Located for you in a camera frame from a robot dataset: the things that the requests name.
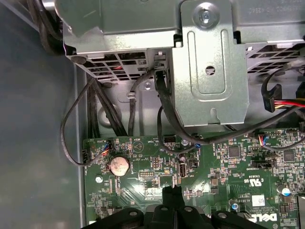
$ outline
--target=silver screw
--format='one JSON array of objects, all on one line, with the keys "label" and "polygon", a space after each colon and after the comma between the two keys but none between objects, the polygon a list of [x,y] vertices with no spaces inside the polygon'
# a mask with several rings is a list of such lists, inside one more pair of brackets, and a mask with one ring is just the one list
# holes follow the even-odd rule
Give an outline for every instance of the silver screw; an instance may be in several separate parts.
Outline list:
[{"label": "silver screw", "polygon": [[180,158],[180,161],[185,162],[185,161],[186,161],[185,156],[182,156],[182,157]]},{"label": "silver screw", "polygon": [[211,19],[210,12],[203,10],[203,12],[199,15],[199,19],[203,24],[209,23]]},{"label": "silver screw", "polygon": [[148,91],[151,89],[152,84],[150,82],[145,83],[145,89]]},{"label": "silver screw", "polygon": [[223,218],[223,219],[227,218],[227,215],[224,214],[224,213],[218,213],[217,216],[218,216],[219,218]]},{"label": "silver screw", "polygon": [[183,146],[187,146],[188,144],[189,144],[189,141],[186,141],[186,140],[182,140],[181,141],[181,144],[183,145]]},{"label": "silver screw", "polygon": [[190,208],[190,207],[185,207],[184,210],[185,210],[185,211],[188,211],[188,212],[191,212],[193,209]]},{"label": "silver screw", "polygon": [[95,178],[96,183],[100,184],[101,182],[103,182],[103,178],[101,176],[97,176]]}]

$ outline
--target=usb port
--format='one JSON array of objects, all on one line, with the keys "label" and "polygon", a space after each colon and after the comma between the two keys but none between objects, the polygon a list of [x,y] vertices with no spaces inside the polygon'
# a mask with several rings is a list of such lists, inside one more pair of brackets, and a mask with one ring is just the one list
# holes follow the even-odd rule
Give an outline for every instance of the usb port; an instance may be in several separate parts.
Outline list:
[{"label": "usb port", "polygon": [[186,176],[186,164],[184,163],[179,164],[179,174],[181,177]]}]

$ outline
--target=green circuit board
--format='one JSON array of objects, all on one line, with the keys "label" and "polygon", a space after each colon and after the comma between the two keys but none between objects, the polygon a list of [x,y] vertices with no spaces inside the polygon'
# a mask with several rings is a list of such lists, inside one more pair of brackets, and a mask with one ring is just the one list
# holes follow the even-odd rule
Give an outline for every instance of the green circuit board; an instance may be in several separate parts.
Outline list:
[{"label": "green circuit board", "polygon": [[[262,132],[268,146],[287,146],[300,139],[296,129]],[[164,140],[171,149],[184,147],[179,137]],[[267,228],[299,228],[297,195],[304,193],[304,145],[274,153],[261,148],[258,137],[251,134],[201,146],[178,159],[159,148],[156,136],[117,137],[85,140],[84,158],[99,154],[107,142],[112,151],[84,170],[88,224],[122,208],[145,211],[149,205],[162,204],[162,188],[178,185],[185,204],[201,207],[207,216],[233,211],[236,203],[237,212]],[[130,163],[122,177],[109,170],[115,156]],[[280,186],[291,195],[280,194]]]}]

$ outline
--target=white label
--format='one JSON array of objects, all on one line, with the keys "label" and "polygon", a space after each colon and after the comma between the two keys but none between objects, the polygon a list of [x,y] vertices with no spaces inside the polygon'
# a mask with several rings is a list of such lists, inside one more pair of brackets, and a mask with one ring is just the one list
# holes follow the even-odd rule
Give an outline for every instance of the white label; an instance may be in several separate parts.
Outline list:
[{"label": "white label", "polygon": [[265,196],[264,195],[252,196],[252,206],[253,207],[265,206]]}]

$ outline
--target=metal tab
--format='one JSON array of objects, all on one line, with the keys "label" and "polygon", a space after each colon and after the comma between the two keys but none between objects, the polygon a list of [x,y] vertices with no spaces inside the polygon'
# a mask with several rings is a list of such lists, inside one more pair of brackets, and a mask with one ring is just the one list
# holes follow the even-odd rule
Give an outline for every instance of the metal tab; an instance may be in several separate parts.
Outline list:
[{"label": "metal tab", "polygon": [[127,99],[135,99],[135,92],[128,92]]},{"label": "metal tab", "polygon": [[185,1],[181,17],[184,46],[173,48],[173,87],[184,126],[243,123],[249,105],[245,47],[234,43],[230,1]]}]

